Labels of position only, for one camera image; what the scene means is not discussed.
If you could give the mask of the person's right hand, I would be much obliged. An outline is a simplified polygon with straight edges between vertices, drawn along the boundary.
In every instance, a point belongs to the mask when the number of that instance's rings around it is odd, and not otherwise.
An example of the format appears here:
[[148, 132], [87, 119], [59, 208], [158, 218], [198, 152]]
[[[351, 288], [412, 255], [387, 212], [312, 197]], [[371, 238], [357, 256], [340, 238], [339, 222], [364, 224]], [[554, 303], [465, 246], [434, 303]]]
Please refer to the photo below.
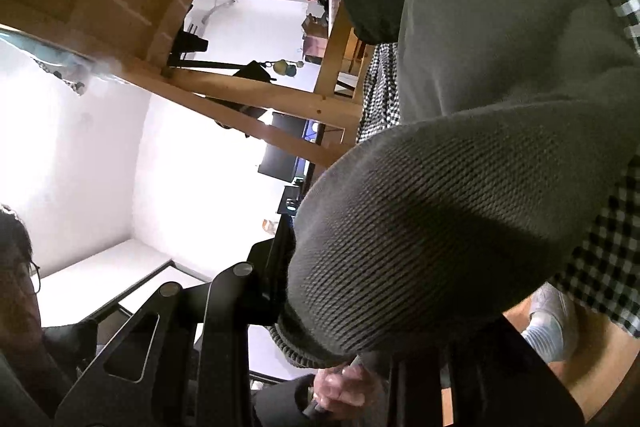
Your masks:
[[361, 364], [319, 369], [312, 385], [314, 411], [332, 421], [360, 418], [378, 401], [381, 378]]

